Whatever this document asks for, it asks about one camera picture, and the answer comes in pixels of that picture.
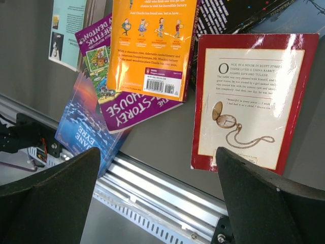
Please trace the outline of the black treehouse book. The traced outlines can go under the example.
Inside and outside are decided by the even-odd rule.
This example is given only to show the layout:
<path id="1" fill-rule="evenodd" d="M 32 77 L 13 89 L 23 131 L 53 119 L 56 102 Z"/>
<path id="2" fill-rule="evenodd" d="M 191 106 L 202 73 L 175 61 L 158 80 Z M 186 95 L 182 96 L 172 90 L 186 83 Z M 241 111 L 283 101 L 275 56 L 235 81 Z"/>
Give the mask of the black treehouse book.
<path id="1" fill-rule="evenodd" d="M 189 80 L 192 90 L 196 90 L 198 43 L 201 35 L 245 33 L 265 20 L 277 18 L 293 2 L 282 0 L 201 1 Z"/>

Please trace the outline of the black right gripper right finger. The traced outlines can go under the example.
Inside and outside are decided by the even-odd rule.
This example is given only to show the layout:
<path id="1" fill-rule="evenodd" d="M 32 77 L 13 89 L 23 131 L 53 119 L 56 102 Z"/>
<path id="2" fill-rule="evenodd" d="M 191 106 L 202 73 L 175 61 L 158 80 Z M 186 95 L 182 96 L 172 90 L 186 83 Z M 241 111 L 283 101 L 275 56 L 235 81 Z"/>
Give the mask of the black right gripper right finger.
<path id="1" fill-rule="evenodd" d="M 324 243 L 324 191 L 219 147 L 216 161 L 235 243 Z"/>

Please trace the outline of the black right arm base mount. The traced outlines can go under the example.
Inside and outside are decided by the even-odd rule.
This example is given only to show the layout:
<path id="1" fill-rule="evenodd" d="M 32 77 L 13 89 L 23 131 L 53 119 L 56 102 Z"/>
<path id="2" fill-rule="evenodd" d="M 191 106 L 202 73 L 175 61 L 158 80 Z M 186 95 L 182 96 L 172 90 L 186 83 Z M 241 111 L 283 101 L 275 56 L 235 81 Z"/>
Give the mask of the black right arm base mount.
<path id="1" fill-rule="evenodd" d="M 222 216 L 216 224 L 210 244 L 235 244 L 233 230 L 228 216 Z"/>

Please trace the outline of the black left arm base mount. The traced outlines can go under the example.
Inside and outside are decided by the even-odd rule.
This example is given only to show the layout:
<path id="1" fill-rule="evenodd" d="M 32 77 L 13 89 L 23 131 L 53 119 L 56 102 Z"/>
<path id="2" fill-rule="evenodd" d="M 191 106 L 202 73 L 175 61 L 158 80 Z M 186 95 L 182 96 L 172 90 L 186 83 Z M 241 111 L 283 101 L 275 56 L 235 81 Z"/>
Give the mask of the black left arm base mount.
<path id="1" fill-rule="evenodd" d="M 17 113 L 15 126 L 22 127 L 24 138 L 28 143 L 27 148 L 38 147 L 45 155 L 59 158 L 62 145 L 54 138 L 56 129 L 23 113 Z"/>

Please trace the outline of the orange Charlie Chocolate Factory book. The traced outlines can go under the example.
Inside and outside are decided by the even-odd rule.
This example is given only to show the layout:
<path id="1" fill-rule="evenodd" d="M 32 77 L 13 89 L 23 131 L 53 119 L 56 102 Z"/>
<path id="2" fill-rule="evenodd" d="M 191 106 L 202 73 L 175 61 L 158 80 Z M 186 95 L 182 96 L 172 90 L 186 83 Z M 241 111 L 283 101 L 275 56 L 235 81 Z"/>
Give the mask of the orange Charlie Chocolate Factory book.
<path id="1" fill-rule="evenodd" d="M 199 1 L 113 1 L 107 87 L 184 102 Z"/>

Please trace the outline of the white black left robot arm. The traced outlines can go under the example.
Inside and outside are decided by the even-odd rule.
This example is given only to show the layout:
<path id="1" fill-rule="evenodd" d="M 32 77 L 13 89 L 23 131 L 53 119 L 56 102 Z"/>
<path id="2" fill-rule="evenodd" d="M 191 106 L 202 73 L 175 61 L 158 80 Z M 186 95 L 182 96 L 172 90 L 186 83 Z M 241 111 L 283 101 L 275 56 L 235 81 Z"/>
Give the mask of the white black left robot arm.
<path id="1" fill-rule="evenodd" d="M 27 147 L 28 143 L 24 138 L 22 127 L 8 127 L 7 124 L 1 123 L 1 151 L 13 154 Z"/>

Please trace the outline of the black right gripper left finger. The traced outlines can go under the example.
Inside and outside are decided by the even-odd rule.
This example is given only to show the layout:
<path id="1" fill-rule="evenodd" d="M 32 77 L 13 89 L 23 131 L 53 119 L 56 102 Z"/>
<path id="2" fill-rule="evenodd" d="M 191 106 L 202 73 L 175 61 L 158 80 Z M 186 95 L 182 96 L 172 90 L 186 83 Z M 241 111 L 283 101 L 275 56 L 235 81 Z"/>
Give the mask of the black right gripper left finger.
<path id="1" fill-rule="evenodd" d="M 97 147 L 1 186 L 1 243 L 80 243 L 101 153 Z"/>

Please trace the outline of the purple storey treehouse book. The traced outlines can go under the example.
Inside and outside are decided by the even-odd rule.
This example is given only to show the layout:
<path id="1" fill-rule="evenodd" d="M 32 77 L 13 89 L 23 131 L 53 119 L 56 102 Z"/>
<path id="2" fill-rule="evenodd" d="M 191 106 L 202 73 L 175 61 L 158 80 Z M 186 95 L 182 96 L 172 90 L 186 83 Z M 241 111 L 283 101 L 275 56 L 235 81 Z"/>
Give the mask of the purple storey treehouse book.
<path id="1" fill-rule="evenodd" d="M 181 102 L 107 88 L 111 53 L 112 15 L 75 33 L 92 81 L 98 107 L 111 134 L 182 105 Z"/>

